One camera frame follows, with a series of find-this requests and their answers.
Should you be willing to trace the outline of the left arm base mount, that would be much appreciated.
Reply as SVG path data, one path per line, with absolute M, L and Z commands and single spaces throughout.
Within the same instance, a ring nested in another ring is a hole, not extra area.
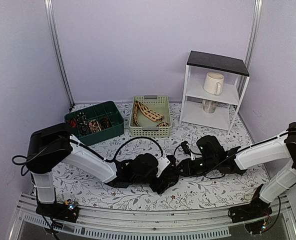
M 78 203 L 70 199 L 65 202 L 55 201 L 51 204 L 40 203 L 37 200 L 36 213 L 54 220 L 76 223 L 79 210 Z

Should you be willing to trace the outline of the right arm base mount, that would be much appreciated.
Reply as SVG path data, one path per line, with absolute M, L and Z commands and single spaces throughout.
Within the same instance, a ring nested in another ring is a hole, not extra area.
M 228 210 L 228 216 L 233 223 L 244 222 L 272 214 L 269 203 L 260 199 L 252 200 L 248 204 L 234 206 Z

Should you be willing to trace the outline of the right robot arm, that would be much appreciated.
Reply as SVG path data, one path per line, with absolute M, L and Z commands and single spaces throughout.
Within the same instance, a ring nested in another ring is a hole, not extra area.
M 241 148 L 225 150 L 213 135 L 201 137 L 197 143 L 200 157 L 191 152 L 190 157 L 177 165 L 183 177 L 200 177 L 211 171 L 243 174 L 253 166 L 288 159 L 288 163 L 268 182 L 260 186 L 247 206 L 250 218 L 257 218 L 275 198 L 296 184 L 296 122 L 278 135 Z

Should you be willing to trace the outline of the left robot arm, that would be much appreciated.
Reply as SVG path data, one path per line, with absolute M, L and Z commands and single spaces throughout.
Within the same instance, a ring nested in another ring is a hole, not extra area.
M 144 153 L 134 159 L 108 160 L 82 143 L 66 123 L 32 133 L 28 153 L 23 158 L 25 161 L 20 165 L 31 172 L 37 200 L 51 217 L 62 213 L 62 206 L 56 201 L 52 175 L 59 163 L 75 166 L 113 188 L 147 184 L 155 193 L 162 194 L 179 180 L 173 156 L 155 157 Z

